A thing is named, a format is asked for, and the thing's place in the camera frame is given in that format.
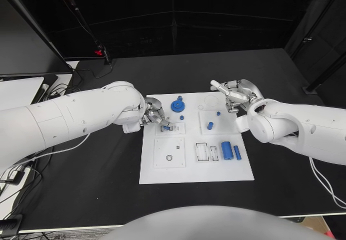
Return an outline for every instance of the small blue part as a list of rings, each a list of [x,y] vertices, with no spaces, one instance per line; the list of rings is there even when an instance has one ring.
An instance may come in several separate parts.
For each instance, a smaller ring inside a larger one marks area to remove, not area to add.
[[[234,152],[232,152],[232,148],[231,148],[231,142],[225,141],[221,144],[221,148],[222,148],[222,153],[224,153],[224,159],[225,160],[231,160],[234,159]]]
[[[170,109],[176,113],[180,113],[186,109],[186,104],[183,102],[182,96],[179,96],[177,100],[170,104]]]
[[[238,146],[234,146],[234,152],[235,152],[237,160],[242,160],[242,156],[241,156],[241,153],[239,153]]]
[[[215,124],[215,123],[211,121],[209,124],[208,124],[208,127],[206,127],[208,130],[212,130],[212,128],[213,128],[213,124]]]

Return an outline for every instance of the white cable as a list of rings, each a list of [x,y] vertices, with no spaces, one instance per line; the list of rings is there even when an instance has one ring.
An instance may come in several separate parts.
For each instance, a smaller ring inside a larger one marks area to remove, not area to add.
[[[16,167],[16,166],[19,166],[19,165],[22,165],[22,164],[25,164],[25,163],[33,161],[35,159],[38,159],[38,158],[40,158],[40,157],[45,157],[45,156],[48,156],[48,155],[52,155],[52,154],[58,154],[58,153],[66,152],[66,151],[69,151],[69,150],[78,148],[78,147],[82,145],[82,143],[85,142],[85,140],[88,139],[89,135],[91,135],[91,134],[87,135],[87,138],[85,138],[85,139],[81,141],[81,143],[79,143],[77,146],[74,146],[72,148],[65,149],[65,150],[61,150],[61,151],[49,152],[49,153],[46,153],[46,154],[43,154],[43,155],[40,155],[40,156],[36,156],[35,158],[32,158],[32,159],[29,159],[29,160],[26,160],[26,161],[23,161],[23,162],[20,162],[19,164],[12,165],[10,167]]]
[[[313,158],[309,157],[309,159],[310,159],[310,166],[312,166],[313,174],[314,174],[314,176],[316,176],[320,184],[322,184],[323,187],[326,188],[327,192],[330,193],[330,195],[332,195],[332,197],[333,197],[333,202],[335,202],[335,204],[336,204],[342,209],[346,209],[346,206],[342,206],[342,205],[337,203],[337,200],[339,200],[345,205],[346,205],[346,202],[335,195],[335,191],[333,191],[333,187],[332,187],[332,185],[330,185],[330,182],[329,182],[329,180],[326,179],[326,177],[323,176],[323,174],[320,173],[320,171],[317,170]],[[322,179],[319,178],[316,172],[317,172],[319,175],[323,177],[323,179],[324,179],[324,181],[326,181],[326,183],[327,183],[329,188],[327,188],[327,186],[324,185]]]

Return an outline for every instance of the black tabletop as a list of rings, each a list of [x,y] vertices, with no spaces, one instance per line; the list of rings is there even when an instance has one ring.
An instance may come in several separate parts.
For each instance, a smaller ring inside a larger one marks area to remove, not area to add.
[[[100,79],[81,72],[82,90],[128,81],[143,96],[198,93],[211,91],[211,80],[247,79],[265,98],[323,105],[317,95],[303,93],[309,83],[283,49],[121,58],[114,62],[113,72]],[[77,68],[102,74],[110,70],[102,64],[102,60],[89,60]],[[143,129],[124,134],[123,127],[113,124],[94,132],[77,149],[52,156],[42,183],[20,205],[20,230],[123,225],[162,210],[196,205],[232,206],[275,216],[345,212],[314,178],[309,157],[261,143],[250,131],[242,138],[254,181],[140,185]],[[82,140],[59,144],[55,150],[74,147]],[[320,161],[316,167],[346,199],[346,167]]]

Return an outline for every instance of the white robotic arm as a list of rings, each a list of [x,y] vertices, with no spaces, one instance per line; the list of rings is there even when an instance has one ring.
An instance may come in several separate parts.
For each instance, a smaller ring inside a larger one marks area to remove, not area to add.
[[[316,105],[294,105],[264,99],[245,79],[219,84],[226,109],[241,106],[247,115],[235,120],[238,131],[251,131],[262,143],[273,143],[324,162],[346,165],[346,110]]]
[[[0,111],[0,173],[32,153],[111,123],[123,125],[126,133],[149,123],[170,125],[160,101],[144,99],[126,81]]]

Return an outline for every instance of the red light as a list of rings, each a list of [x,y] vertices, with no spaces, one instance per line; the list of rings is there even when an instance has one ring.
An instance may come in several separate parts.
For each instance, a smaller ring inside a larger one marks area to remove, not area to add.
[[[102,55],[104,55],[101,50],[94,51],[94,53],[95,53],[98,56],[102,56]]]

